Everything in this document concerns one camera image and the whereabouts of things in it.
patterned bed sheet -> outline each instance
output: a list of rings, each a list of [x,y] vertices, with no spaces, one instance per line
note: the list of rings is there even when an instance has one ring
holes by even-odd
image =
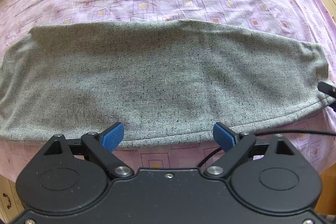
[[[321,0],[0,0],[0,12],[1,60],[6,49],[36,25],[197,19],[320,43],[329,60],[330,79],[335,80],[336,25]],[[285,127],[335,130],[335,118],[333,110],[327,107]],[[305,134],[288,137],[319,172],[336,162],[336,138]],[[0,141],[0,174],[15,181],[41,146]],[[204,142],[119,149],[114,153],[135,169],[140,166],[182,168],[195,167],[216,147],[215,142]]]

gray folded cloth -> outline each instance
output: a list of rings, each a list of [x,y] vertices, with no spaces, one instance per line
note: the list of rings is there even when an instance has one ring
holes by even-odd
[[[256,132],[334,102],[319,44],[196,20],[33,27],[5,53],[0,138],[79,138],[116,121],[122,147]]]
[[[319,216],[325,220],[327,220],[328,222],[330,222],[330,224],[336,224],[336,216],[333,215],[322,215],[319,214]]]

metal screw head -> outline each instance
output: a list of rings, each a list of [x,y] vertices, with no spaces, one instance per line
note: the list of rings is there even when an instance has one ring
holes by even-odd
[[[210,166],[207,168],[207,172],[210,174],[210,175],[220,175],[221,173],[224,172],[223,168],[222,167],[219,167],[219,166]]]
[[[118,166],[115,168],[114,172],[120,176],[129,176],[131,174],[131,169],[127,166]]]
[[[27,220],[25,221],[25,224],[35,224],[35,221],[32,220],[32,219],[27,219]]]
[[[173,174],[172,173],[167,173],[167,174],[165,174],[165,177],[166,178],[168,178],[168,179],[171,179],[171,178],[173,178]]]
[[[302,224],[314,224],[314,221],[311,219],[306,219],[305,221],[302,222]]]

bed sheet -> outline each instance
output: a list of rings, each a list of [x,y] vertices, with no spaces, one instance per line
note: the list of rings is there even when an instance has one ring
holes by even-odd
[[[320,0],[0,0],[0,12],[1,60],[6,49],[36,25],[197,19],[320,43],[330,64],[330,79],[335,80],[336,25]],[[335,130],[335,117],[328,107],[286,127]],[[305,134],[289,138],[319,172],[336,162],[336,138]],[[0,174],[15,181],[41,145],[2,140]],[[135,169],[182,168],[196,166],[216,147],[204,142],[114,153]]]

gray fabric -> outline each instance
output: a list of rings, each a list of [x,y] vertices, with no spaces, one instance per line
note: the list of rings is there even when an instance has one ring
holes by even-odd
[[[327,220],[330,224],[336,224],[336,216],[319,214],[320,218]]]
[[[10,47],[0,136],[78,138],[125,123],[123,147],[212,140],[292,122],[333,100],[320,45],[215,23],[39,26]]]

